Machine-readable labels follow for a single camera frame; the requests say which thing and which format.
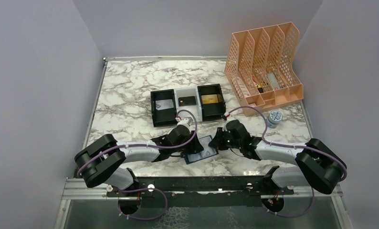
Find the grey box in organizer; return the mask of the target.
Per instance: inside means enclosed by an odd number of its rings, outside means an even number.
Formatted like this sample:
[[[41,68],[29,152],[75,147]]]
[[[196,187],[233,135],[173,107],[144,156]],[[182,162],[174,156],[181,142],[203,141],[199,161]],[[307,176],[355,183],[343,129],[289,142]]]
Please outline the grey box in organizer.
[[[269,80],[269,82],[270,82],[270,84],[274,90],[278,90],[281,88],[274,73],[268,73],[267,79]]]

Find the orange plastic file organizer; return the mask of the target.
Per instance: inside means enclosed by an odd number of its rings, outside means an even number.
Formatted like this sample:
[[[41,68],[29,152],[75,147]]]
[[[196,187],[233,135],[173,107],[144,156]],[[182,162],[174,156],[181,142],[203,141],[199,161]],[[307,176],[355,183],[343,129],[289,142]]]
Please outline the orange plastic file organizer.
[[[256,114],[254,107],[265,112],[303,100],[304,86],[293,70],[299,36],[292,22],[232,33],[224,72],[246,116]],[[268,73],[280,89],[272,88]]]

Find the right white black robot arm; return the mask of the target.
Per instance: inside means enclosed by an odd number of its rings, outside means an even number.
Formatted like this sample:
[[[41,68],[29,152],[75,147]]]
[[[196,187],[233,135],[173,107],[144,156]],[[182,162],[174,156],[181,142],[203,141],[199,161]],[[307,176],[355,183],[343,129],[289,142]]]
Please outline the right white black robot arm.
[[[347,174],[346,164],[316,138],[292,145],[268,141],[252,136],[236,119],[219,127],[209,146],[217,151],[238,149],[248,159],[290,164],[271,168],[264,176],[264,188],[310,186],[322,194],[331,194]]]

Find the gold credit card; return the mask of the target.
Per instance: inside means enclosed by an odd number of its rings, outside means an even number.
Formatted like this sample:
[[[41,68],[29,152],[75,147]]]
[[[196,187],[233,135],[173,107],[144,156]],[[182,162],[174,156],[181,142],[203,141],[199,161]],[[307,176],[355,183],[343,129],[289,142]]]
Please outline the gold credit card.
[[[216,104],[221,102],[221,96],[218,94],[206,94],[201,96],[203,104]]]

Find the small white blue jar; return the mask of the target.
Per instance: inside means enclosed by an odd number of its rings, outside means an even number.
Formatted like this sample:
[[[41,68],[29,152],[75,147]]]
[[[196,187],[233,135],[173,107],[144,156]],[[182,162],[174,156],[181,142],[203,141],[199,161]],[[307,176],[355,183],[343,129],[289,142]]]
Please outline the small white blue jar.
[[[280,111],[273,110],[267,116],[269,128],[276,128],[283,119],[283,114]]]

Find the yellow black item in organizer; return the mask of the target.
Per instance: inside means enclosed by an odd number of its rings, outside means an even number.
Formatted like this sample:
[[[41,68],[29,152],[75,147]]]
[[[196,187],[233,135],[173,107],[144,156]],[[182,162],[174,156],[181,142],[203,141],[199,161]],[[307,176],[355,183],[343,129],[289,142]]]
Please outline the yellow black item in organizer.
[[[257,86],[257,90],[260,94],[264,93],[264,89],[260,84],[257,84],[256,86]]]

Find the navy blue card holder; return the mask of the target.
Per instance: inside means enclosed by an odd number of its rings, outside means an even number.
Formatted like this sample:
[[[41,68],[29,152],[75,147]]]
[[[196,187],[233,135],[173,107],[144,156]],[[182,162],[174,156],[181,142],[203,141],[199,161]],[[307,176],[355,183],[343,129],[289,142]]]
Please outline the navy blue card holder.
[[[211,135],[201,137],[198,141],[203,150],[195,154],[185,155],[184,159],[187,165],[218,155],[218,151],[209,146],[209,143],[212,141]]]

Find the black white three-compartment tray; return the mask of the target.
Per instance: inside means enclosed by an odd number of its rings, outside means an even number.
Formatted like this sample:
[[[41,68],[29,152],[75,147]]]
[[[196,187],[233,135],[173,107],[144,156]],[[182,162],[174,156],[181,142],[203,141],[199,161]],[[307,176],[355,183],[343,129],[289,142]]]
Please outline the black white three-compartment tray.
[[[220,119],[226,112],[220,84],[152,91],[150,100],[154,127],[177,124],[176,115],[182,109],[190,111],[197,122]]]

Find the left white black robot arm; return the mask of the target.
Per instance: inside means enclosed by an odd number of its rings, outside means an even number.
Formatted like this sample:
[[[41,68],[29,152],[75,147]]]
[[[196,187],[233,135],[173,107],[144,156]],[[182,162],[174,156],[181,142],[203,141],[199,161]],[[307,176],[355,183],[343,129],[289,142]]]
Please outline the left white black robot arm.
[[[114,186],[122,191],[139,189],[139,181],[123,163],[146,161],[159,162],[174,153],[181,156],[203,151],[196,132],[178,125],[168,134],[146,142],[118,142],[112,134],[106,134],[81,150],[74,157],[77,175],[84,179],[88,188],[100,184]]]

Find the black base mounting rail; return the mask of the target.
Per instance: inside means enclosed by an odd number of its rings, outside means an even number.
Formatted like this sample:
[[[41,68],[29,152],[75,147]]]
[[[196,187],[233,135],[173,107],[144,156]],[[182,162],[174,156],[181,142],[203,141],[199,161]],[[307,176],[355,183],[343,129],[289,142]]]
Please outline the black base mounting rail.
[[[210,177],[132,177],[106,181],[108,197],[161,198],[183,194],[218,194],[245,192],[252,195],[291,195],[287,187],[278,187],[269,175],[210,176]]]

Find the silver credit card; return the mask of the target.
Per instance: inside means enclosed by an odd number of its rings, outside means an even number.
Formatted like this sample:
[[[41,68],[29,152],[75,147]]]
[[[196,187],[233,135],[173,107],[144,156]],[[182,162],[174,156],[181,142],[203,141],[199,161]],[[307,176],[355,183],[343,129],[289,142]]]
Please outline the silver credit card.
[[[156,110],[166,110],[174,108],[174,102],[172,99],[157,100],[155,101]]]

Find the black credit card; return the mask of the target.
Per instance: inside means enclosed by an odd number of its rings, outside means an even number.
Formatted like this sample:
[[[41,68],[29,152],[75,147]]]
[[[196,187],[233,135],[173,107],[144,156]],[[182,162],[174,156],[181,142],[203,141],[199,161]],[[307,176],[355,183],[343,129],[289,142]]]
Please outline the black credit card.
[[[179,106],[196,105],[197,99],[195,96],[185,96],[178,98]]]

